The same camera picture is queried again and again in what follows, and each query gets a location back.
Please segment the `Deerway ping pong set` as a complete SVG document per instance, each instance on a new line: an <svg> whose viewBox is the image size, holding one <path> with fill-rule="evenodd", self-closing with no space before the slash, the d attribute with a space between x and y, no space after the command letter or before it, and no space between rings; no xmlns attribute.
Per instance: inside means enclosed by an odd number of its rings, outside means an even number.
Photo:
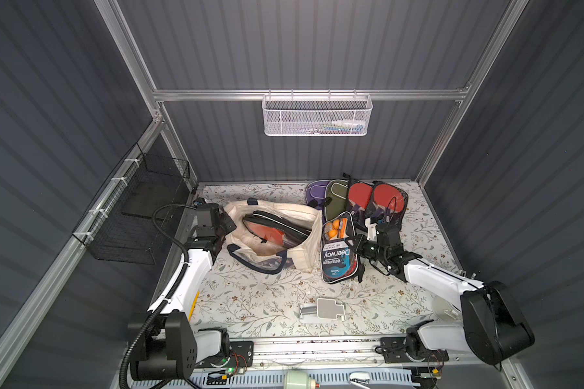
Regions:
<svg viewBox="0 0 584 389"><path fill-rule="evenodd" d="M350 212L342 212L323 225L321 272L325 283L336 284L357 274L359 259L353 249L355 236L355 226Z"/></svg>

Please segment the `beige canvas tote bag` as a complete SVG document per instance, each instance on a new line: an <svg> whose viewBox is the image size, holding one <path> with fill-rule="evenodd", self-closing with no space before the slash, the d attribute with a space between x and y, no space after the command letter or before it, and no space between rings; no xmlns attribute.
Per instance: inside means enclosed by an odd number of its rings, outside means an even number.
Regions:
<svg viewBox="0 0 584 389"><path fill-rule="evenodd" d="M227 251L243 266L266 275L287 267L311 273L320 261L322 215L313 207L247 199L224 211L236 225Z"/></svg>

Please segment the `black paddle cases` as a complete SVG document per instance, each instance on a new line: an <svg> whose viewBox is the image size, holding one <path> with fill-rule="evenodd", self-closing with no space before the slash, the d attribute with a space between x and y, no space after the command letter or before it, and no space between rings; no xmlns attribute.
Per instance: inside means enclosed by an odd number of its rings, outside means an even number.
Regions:
<svg viewBox="0 0 584 389"><path fill-rule="evenodd" d="M284 248L302 244L309 238L311 230L269 212L254 211L243 217L244 227L262 242Z"/></svg>

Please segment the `red ping pong paddle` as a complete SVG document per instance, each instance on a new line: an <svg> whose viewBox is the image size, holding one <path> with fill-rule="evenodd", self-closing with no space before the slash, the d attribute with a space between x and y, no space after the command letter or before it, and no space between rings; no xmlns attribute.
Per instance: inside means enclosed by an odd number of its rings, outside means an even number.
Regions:
<svg viewBox="0 0 584 389"><path fill-rule="evenodd" d="M351 213L363 212L366 210L373 193L373 186L368 183L354 183L348 191L348 205Z"/></svg>

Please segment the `olive green paddle case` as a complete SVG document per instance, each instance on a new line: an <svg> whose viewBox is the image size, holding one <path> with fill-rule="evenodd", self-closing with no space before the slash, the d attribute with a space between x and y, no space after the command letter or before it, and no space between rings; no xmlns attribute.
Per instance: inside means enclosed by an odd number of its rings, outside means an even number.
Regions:
<svg viewBox="0 0 584 389"><path fill-rule="evenodd" d="M349 181L335 179L329 182L323 202L324 222L331 221L347 210Z"/></svg>

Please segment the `purple paddle case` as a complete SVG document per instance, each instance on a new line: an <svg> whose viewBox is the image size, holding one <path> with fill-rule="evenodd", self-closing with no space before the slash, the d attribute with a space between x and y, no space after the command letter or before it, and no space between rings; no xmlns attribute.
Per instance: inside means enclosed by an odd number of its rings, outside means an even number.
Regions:
<svg viewBox="0 0 584 389"><path fill-rule="evenodd" d="M305 202L309 207L323 210L329 201L330 180L317 180L308 183L305 189Z"/></svg>

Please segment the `black paddle case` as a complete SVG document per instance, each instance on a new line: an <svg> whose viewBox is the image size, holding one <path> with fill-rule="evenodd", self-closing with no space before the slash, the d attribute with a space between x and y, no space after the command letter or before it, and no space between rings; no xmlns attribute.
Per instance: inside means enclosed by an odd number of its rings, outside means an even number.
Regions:
<svg viewBox="0 0 584 389"><path fill-rule="evenodd" d="M347 184L347 211L352 215L355 228L366 231L365 212L370 203L374 186L352 177L348 177Z"/></svg>

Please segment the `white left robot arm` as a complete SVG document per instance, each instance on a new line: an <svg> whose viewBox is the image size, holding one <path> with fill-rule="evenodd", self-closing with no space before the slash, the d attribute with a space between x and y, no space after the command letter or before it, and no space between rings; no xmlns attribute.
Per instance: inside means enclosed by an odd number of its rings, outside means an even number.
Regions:
<svg viewBox="0 0 584 389"><path fill-rule="evenodd" d="M178 266L161 294L144 313L128 323L128 347L122 358L118 385L153 380L162 388L174 379L189 380L203 361L226 362L230 337L224 328L194 332L189 320L199 299L199 289L235 223L218 204L197 199L189 205L197 223L189 238L170 241L181 251Z"/></svg>

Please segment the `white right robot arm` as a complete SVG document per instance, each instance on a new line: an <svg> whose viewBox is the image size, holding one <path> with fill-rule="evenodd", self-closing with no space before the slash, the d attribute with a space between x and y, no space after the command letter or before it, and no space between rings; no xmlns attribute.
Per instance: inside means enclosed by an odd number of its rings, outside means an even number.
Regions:
<svg viewBox="0 0 584 389"><path fill-rule="evenodd" d="M451 323L428 319L407 329L400 348L410 360L423 361L435 352L453 350L499 366L535 344L535 333L505 284L484 283L436 266L405 250L400 233L387 224L379 226L373 241L360 234L346 243L353 253L377 265L381 274L426 289L456 311Z"/></svg>

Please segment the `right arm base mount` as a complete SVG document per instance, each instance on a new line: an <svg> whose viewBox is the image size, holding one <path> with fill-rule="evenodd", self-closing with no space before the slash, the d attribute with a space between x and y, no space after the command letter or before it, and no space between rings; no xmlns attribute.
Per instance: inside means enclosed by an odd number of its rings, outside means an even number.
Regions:
<svg viewBox="0 0 584 389"><path fill-rule="evenodd" d="M382 337L374 351L384 358L386 363L449 361L446 350L426 348L416 335Z"/></svg>

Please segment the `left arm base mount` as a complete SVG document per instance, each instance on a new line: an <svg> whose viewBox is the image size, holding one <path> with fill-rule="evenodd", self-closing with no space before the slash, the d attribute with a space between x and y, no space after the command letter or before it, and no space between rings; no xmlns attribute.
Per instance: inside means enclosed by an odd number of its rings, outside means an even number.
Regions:
<svg viewBox="0 0 584 389"><path fill-rule="evenodd" d="M226 353L220 357L211 357L209 361L204 363L204 366L218 369L251 367L255 354L254 348L255 343L253 341L232 341L230 349Z"/></svg>

